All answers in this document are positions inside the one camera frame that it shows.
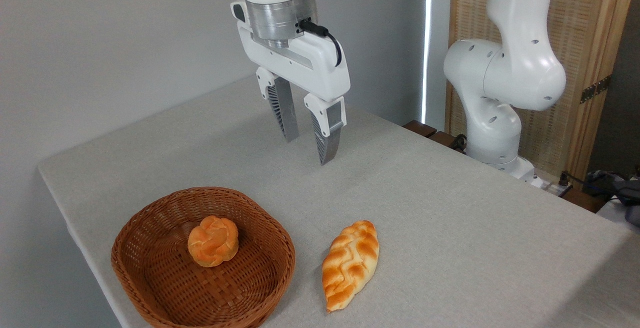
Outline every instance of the woven wall panel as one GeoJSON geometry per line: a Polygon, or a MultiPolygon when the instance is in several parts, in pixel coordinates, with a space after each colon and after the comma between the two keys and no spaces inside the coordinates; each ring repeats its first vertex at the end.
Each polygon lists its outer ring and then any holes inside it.
{"type": "MultiPolygon", "coordinates": [[[[500,42],[498,28],[487,17],[487,0],[453,0],[452,33],[454,40],[480,38],[500,42]]],[[[585,49],[593,37],[594,20],[599,0],[551,0],[548,33],[551,47],[566,71],[566,88],[558,102],[547,111],[517,109],[522,122],[519,154],[530,159],[537,169],[560,175],[565,166],[569,139],[574,128],[572,109],[582,93],[589,51],[585,49]]],[[[466,119],[457,94],[450,97],[449,130],[453,135],[464,133],[466,119]]]]}

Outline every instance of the brown woven basket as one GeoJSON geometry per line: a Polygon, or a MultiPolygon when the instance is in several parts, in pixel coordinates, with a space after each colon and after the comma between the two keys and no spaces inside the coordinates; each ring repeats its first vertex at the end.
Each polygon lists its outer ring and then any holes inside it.
{"type": "Polygon", "coordinates": [[[286,230],[246,195],[222,187],[169,194],[135,214],[111,249],[111,264],[137,311],[157,327],[259,326],[293,276],[286,230]],[[187,248],[206,216],[238,227],[235,257],[204,268],[187,248]]]}

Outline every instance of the metal hinge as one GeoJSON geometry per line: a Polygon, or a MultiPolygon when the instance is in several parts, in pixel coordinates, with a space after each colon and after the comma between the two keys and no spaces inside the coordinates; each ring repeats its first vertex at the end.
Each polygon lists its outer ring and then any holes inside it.
{"type": "Polygon", "coordinates": [[[605,79],[602,79],[596,84],[593,84],[592,86],[589,86],[589,88],[586,88],[585,90],[583,90],[582,97],[580,98],[580,104],[582,104],[583,102],[586,102],[589,99],[594,98],[596,95],[599,95],[603,91],[607,90],[609,88],[610,83],[611,83],[611,75],[608,77],[605,77],[605,79]]]}

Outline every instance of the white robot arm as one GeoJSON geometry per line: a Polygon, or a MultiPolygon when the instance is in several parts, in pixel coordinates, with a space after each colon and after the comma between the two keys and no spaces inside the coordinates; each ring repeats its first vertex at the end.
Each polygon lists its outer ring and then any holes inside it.
{"type": "Polygon", "coordinates": [[[287,141],[298,137],[290,82],[306,90],[320,164],[336,155],[351,83],[343,48],[316,25],[316,0],[240,0],[231,4],[238,33],[287,141]]]}
{"type": "Polygon", "coordinates": [[[542,111],[564,91],[565,70],[547,34],[550,1],[488,0],[502,45],[460,40],[444,63],[464,106],[467,155],[533,184],[532,164],[518,156],[522,126],[512,106],[542,111]]]}

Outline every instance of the bread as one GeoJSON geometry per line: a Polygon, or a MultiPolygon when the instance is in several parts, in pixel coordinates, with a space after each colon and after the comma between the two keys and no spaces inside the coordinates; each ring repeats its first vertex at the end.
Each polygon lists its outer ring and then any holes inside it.
{"type": "Polygon", "coordinates": [[[187,243],[196,263],[205,267],[218,266],[236,255],[238,228],[229,219],[211,215],[191,231],[187,243]]]}
{"type": "Polygon", "coordinates": [[[378,265],[378,234],[370,221],[356,221],[333,240],[322,262],[327,312],[345,308],[371,279],[378,265]]]}

